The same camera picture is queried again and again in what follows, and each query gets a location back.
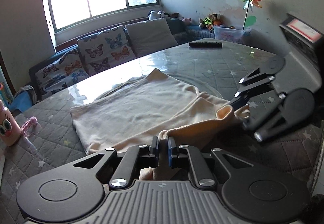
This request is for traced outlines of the black remote control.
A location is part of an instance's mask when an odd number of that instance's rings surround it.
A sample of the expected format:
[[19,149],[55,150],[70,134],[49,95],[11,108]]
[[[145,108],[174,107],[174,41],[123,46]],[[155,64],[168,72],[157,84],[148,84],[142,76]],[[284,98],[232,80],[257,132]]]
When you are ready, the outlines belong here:
[[190,48],[222,48],[222,43],[218,41],[197,41],[190,42]]

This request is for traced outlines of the cream shirt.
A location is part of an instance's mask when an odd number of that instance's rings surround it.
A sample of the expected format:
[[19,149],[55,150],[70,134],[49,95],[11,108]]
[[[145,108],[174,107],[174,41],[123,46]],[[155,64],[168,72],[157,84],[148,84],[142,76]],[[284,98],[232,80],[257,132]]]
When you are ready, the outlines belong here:
[[158,137],[157,168],[146,166],[142,180],[170,180],[177,170],[168,165],[167,141],[204,148],[220,131],[249,119],[247,105],[234,110],[226,99],[203,91],[203,84],[188,84],[183,76],[158,69],[129,80],[87,105],[70,109],[73,126],[87,154],[108,147],[126,151],[150,144]]

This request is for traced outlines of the plain beige pillow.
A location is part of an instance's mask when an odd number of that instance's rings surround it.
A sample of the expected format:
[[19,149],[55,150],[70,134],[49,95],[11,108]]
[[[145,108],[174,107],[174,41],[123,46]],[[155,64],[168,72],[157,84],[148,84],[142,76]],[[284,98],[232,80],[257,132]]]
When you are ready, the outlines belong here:
[[127,24],[125,28],[138,58],[178,45],[164,18]]

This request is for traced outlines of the clear plastic storage bin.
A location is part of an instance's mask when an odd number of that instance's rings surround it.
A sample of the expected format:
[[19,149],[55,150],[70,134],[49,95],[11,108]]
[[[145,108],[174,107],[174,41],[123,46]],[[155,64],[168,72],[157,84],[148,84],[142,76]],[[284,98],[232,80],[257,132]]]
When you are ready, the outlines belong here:
[[214,36],[218,40],[248,45],[252,35],[252,29],[231,29],[214,26]]

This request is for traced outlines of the pile of stuffed toys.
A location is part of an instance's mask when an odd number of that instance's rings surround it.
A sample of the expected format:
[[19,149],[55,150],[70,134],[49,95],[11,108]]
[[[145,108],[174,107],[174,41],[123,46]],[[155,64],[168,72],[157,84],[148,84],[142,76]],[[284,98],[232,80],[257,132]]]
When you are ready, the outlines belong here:
[[222,25],[222,19],[221,19],[221,15],[219,13],[212,13],[209,14],[206,18],[199,19],[199,27],[201,29],[208,29],[211,30],[213,28],[213,26],[220,26]]

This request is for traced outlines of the right butterfly pillow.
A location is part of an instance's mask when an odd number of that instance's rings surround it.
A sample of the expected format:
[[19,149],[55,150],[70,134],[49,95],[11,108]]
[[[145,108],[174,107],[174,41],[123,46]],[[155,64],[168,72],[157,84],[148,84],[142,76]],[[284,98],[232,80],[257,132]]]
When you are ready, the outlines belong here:
[[85,36],[77,45],[90,76],[136,58],[122,25]]

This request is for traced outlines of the pink cartoon water bottle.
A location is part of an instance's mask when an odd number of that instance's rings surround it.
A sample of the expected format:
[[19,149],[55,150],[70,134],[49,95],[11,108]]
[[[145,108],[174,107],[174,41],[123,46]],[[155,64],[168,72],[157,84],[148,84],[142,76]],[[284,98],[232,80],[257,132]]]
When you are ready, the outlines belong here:
[[0,100],[0,134],[6,146],[14,145],[20,138],[21,128],[11,114],[10,110]]

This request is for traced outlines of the blue sofa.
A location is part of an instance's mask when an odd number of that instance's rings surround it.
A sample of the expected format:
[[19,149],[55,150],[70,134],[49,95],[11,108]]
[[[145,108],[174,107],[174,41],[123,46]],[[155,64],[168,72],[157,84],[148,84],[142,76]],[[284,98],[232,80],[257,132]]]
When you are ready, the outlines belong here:
[[29,69],[30,83],[15,95],[10,111],[22,113],[37,102],[110,68],[160,50],[212,38],[190,19],[154,19],[93,33]]

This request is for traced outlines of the grey cloth on sofa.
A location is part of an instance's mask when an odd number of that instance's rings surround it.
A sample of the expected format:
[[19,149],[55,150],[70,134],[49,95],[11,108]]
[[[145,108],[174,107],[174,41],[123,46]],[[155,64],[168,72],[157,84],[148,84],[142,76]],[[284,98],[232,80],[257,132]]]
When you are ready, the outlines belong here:
[[37,103],[37,94],[35,92],[35,89],[32,87],[32,85],[25,85],[18,89],[18,91],[15,93],[14,98],[16,98],[18,95],[27,92],[31,98],[31,101],[33,105]]

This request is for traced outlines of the pink plush toy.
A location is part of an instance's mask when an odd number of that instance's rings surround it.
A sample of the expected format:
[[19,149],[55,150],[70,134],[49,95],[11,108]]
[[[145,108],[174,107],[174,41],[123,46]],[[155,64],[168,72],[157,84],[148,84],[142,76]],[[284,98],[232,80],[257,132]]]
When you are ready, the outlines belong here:
[[185,26],[189,26],[192,23],[191,18],[183,18],[182,22],[184,23]]

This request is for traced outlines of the left butterfly pillow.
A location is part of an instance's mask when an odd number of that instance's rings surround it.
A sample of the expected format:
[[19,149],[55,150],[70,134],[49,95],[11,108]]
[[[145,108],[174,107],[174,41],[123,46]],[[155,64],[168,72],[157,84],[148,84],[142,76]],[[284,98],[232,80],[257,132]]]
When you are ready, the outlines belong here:
[[37,71],[35,76],[42,100],[89,78],[76,48]]

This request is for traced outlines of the grey quilted star tablecloth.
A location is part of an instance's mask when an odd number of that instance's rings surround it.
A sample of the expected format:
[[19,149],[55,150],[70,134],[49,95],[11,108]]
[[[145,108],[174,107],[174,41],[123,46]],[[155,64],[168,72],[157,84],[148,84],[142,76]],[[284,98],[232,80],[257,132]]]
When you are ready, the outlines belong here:
[[[183,44],[129,61],[83,80],[18,115],[18,123],[35,116],[41,126],[36,134],[11,147],[1,145],[5,163],[1,181],[1,223],[22,223],[16,191],[27,178],[85,155],[76,135],[70,108],[93,102],[102,93],[134,77],[159,69],[210,94],[233,98],[239,80],[262,65],[271,54],[224,42],[221,49],[190,49]],[[323,128],[307,126],[270,144],[261,145],[239,128],[219,133],[214,147],[249,160],[273,166],[304,181],[312,194],[323,192]]]

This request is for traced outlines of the white plush toy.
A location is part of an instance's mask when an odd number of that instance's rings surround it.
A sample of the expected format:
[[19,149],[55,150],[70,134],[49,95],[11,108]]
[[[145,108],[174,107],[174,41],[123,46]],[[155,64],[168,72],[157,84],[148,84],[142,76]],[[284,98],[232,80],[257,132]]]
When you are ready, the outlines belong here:
[[155,10],[151,10],[148,14],[149,20],[156,20],[160,18],[165,18],[165,13],[162,10],[159,10],[158,12],[156,12]]

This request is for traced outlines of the butterfly pillow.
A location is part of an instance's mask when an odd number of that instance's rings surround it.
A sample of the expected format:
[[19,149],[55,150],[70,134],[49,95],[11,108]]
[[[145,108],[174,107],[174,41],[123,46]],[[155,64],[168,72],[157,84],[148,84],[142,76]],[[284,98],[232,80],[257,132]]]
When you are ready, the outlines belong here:
[[42,100],[89,78],[76,48],[37,71],[35,76]]
[[136,58],[122,25],[85,36],[77,45],[90,76]]

